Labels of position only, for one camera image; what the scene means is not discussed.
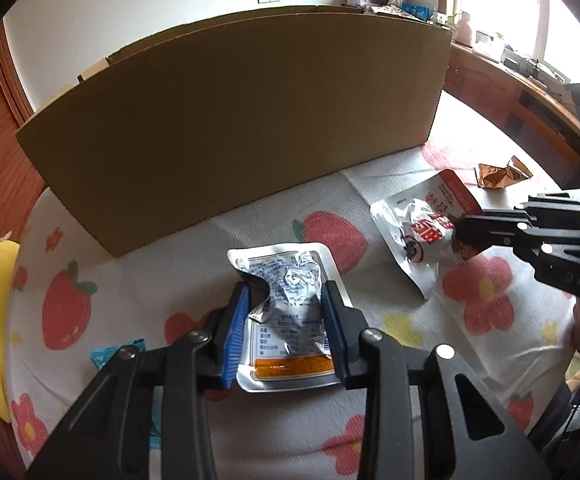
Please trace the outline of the silver foil snack pouch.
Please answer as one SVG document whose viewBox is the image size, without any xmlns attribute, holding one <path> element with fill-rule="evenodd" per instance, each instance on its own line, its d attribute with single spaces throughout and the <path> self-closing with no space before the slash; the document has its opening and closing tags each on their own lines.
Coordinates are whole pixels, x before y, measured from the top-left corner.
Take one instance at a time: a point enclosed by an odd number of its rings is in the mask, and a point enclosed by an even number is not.
<svg viewBox="0 0 580 480">
<path fill-rule="evenodd" d="M 227 258 L 252 291 L 237 382 L 249 393 L 289 392 L 337 383 L 320 293 L 335 281 L 352 304 L 330 249 L 321 243 L 232 248 Z"/>
</svg>

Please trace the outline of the white red snack pouch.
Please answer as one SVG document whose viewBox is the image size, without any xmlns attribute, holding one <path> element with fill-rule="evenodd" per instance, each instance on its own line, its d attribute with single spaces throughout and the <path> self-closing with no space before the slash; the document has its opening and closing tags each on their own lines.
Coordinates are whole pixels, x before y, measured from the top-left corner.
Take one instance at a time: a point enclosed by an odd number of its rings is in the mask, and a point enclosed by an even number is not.
<svg viewBox="0 0 580 480">
<path fill-rule="evenodd" d="M 431 297 L 443 268 L 458 266 L 476 254 L 455 240 L 455 223 L 481 211 L 450 169 L 370 206 L 394 260 L 425 299 Z"/>
</svg>

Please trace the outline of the copper foil candy wrapper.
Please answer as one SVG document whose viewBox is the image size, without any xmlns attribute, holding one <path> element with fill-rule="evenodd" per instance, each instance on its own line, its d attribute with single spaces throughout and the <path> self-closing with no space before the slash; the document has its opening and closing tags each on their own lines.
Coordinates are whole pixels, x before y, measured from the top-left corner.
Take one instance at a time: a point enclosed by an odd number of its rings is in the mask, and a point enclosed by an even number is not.
<svg viewBox="0 0 580 480">
<path fill-rule="evenodd" d="M 476 185 L 485 190 L 501 190 L 509 186 L 530 180 L 532 171 L 524 165 L 517 156 L 512 156 L 505 166 L 490 164 L 477 164 L 474 168 L 476 173 Z"/>
</svg>

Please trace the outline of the wooden cabinet row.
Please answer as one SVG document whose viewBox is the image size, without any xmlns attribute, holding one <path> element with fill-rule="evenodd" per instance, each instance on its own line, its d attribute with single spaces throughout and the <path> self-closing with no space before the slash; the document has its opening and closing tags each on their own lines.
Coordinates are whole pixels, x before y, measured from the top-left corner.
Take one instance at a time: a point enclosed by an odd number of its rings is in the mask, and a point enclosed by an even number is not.
<svg viewBox="0 0 580 480">
<path fill-rule="evenodd" d="M 452 44 L 444 90 L 503 130 L 560 186 L 580 186 L 580 121 L 531 79 Z"/>
</svg>

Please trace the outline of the teal candy wrapper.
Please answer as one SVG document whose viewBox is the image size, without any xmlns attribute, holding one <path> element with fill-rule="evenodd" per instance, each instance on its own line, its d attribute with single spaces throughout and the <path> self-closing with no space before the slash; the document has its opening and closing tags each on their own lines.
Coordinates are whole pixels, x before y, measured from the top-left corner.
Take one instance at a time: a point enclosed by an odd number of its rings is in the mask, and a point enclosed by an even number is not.
<svg viewBox="0 0 580 480">
<path fill-rule="evenodd" d="M 119 351 L 122 349 L 133 348 L 136 353 L 144 353 L 149 350 L 147 343 L 143 338 L 133 339 L 132 341 L 122 342 L 121 344 L 112 344 L 103 348 L 93 348 L 89 353 L 89 359 L 97 370 L 106 370 L 110 367 L 110 362 L 114 359 L 122 360 Z M 164 388 L 155 386 L 152 393 L 151 401 L 151 429 L 150 429 L 150 448 L 151 450 L 160 450 L 163 442 L 163 395 Z"/>
</svg>

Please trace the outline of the strawberry print bed sheet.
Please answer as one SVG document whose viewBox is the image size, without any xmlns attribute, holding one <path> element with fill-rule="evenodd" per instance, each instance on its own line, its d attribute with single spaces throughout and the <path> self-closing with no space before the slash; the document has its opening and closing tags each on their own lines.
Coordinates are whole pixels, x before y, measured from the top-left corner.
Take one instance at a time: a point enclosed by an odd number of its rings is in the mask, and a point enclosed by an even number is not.
<svg viewBox="0 0 580 480">
<path fill-rule="evenodd" d="M 573 300 L 535 281 L 508 248 L 471 259 L 427 260 L 415 284 L 396 262 L 373 206 L 399 193 L 436 209 L 450 193 L 506 208 L 556 181 L 523 148 L 449 94 L 430 138 L 220 214 L 129 254 L 111 256 L 44 191 L 16 259 L 6 382 L 20 454 L 31 464 L 61 417 L 123 344 L 154 350 L 199 330 L 233 286 L 252 283 L 270 312 L 245 339 L 266 377 L 253 390 L 209 395 L 218 474 L 224 479 L 351 479 L 363 433 L 363 391 L 332 371 L 320 289 L 404 346 L 450 344 L 528 436 L 557 420 L 572 356 Z"/>
</svg>

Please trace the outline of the pink bottle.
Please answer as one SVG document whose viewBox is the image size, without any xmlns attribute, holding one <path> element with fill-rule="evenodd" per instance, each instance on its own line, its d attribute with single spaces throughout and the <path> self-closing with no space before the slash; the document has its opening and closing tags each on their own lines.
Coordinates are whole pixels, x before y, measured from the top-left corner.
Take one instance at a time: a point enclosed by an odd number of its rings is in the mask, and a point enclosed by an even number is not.
<svg viewBox="0 0 580 480">
<path fill-rule="evenodd" d="M 473 33 L 471 28 L 471 16 L 467 11 L 461 11 L 456 15 L 455 41 L 465 47 L 471 48 L 473 45 Z"/>
</svg>

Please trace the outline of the brown cardboard box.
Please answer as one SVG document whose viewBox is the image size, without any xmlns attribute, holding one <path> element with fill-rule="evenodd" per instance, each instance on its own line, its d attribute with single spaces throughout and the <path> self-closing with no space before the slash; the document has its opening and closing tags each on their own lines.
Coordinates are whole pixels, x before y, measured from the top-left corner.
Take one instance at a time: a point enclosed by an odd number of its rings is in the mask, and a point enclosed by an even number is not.
<svg viewBox="0 0 580 480">
<path fill-rule="evenodd" d="M 113 256 L 429 136 L 448 29 L 352 12 L 239 18 L 133 53 L 17 140 Z"/>
</svg>

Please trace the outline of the folded floral cloth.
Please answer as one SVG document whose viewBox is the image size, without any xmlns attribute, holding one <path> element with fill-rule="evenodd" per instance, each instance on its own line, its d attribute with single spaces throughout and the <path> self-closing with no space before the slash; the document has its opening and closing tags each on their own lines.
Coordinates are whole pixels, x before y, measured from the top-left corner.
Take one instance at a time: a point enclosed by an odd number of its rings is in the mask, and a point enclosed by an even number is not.
<svg viewBox="0 0 580 480">
<path fill-rule="evenodd" d="M 414 22 L 421 22 L 421 18 L 417 18 L 399 6 L 393 6 L 393 4 L 387 4 L 386 6 L 365 6 L 363 8 L 363 13 L 368 15 L 378 15 L 386 16 L 387 18 L 401 18 L 402 20 L 410 20 Z"/>
</svg>

